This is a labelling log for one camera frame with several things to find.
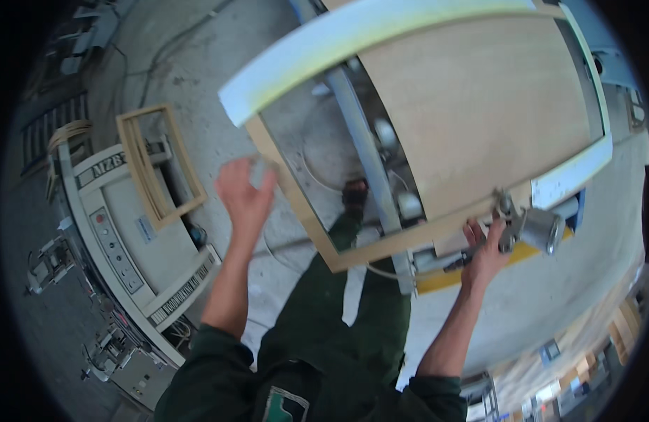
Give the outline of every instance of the green trousers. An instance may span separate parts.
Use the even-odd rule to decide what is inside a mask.
[[[338,250],[348,249],[361,221],[341,215],[329,231]],[[372,264],[394,273],[390,258]],[[357,318],[341,320],[347,271],[332,273],[318,253],[303,273],[280,312],[275,326],[261,340],[259,370],[301,354],[334,348],[366,367],[385,385],[394,387],[401,368],[411,315],[411,296],[399,292],[396,280],[367,271]]]

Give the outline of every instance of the hand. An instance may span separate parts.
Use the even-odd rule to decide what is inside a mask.
[[[463,269],[463,274],[461,274],[463,287],[480,290],[483,293],[493,277],[507,264],[509,254],[502,254],[498,250],[498,242],[504,230],[505,222],[494,216],[486,243],[475,252],[472,261]],[[484,232],[475,219],[467,221],[463,227],[463,233],[470,247],[476,246],[485,239]]]
[[[249,182],[251,169],[252,160],[248,157],[231,161],[221,167],[219,177],[214,182],[214,188],[233,224],[233,240],[249,245],[250,249],[254,247],[268,219],[278,180],[275,170],[266,170],[261,188],[256,189]]]

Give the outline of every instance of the dark green work jacket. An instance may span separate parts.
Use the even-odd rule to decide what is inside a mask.
[[[460,378],[380,385],[336,350],[317,348],[253,373],[252,352],[207,325],[155,409],[164,421],[464,421]]]

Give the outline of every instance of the sleeve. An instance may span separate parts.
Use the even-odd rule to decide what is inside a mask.
[[[155,408],[155,420],[235,420],[252,411],[252,351],[232,335],[203,324],[191,354]]]
[[[399,399],[399,410],[418,421],[464,421],[467,402],[458,377],[413,377]]]

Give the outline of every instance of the floor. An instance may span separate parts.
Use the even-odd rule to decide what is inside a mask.
[[[151,57],[163,43],[201,19],[218,3],[209,0],[136,2],[114,38],[127,59],[109,49],[83,76],[95,124],[95,151],[116,143],[115,114],[138,106],[143,74],[129,76],[121,95],[122,75],[148,68]],[[207,203],[191,214],[191,219],[205,228],[208,241],[222,257],[228,248],[230,222],[212,184],[223,163],[251,155],[256,149],[246,131],[235,128],[228,120],[216,93],[252,57],[296,27],[298,22],[285,0],[235,0],[166,52],[151,81],[145,105],[163,101],[174,104],[186,148],[210,195]],[[359,173],[360,167],[335,102],[313,97],[311,89],[315,84],[316,80],[309,80],[290,91],[270,105],[264,116],[313,207],[325,226],[330,226],[342,211],[340,196],[313,181],[303,166],[303,153],[312,172],[334,187]],[[614,138],[625,139],[628,126],[622,93],[607,87],[607,97]],[[638,257],[642,247],[638,216],[644,163],[631,152],[631,143],[625,141],[620,145],[613,162],[588,187],[584,224],[575,238],[562,244],[555,257],[536,256],[503,270],[489,287],[467,354],[466,374],[514,359],[523,351],[545,343],[603,298]],[[620,177],[630,174],[631,177]],[[96,379],[91,378],[85,384],[73,379],[83,367],[80,342],[89,342],[93,331],[101,325],[101,316],[97,315],[96,307],[91,307],[75,277],[67,277],[41,297],[16,295],[17,291],[24,290],[23,272],[18,267],[25,265],[26,254],[54,235],[56,222],[47,211],[41,212],[42,217],[30,218],[31,209],[42,205],[44,185],[39,174],[25,184],[9,188],[4,198],[2,213],[8,216],[6,221],[32,233],[25,242],[14,239],[3,242],[4,255],[10,254],[12,261],[11,297],[20,324],[26,330],[27,344],[32,350],[44,350],[37,362],[72,417],[107,420],[117,406],[117,394]],[[305,231],[286,199],[278,193],[266,224],[265,241],[274,246],[303,237]],[[265,249],[266,245],[260,241],[257,251]],[[314,252],[312,246],[301,247],[278,254],[281,262],[270,256],[252,261],[249,322],[243,342],[254,353]],[[361,267],[349,271],[343,312],[343,320],[348,324],[357,314],[363,275]],[[415,372],[457,291],[453,287],[413,298],[407,362],[398,389]],[[92,413],[88,409],[93,407],[102,411]]]

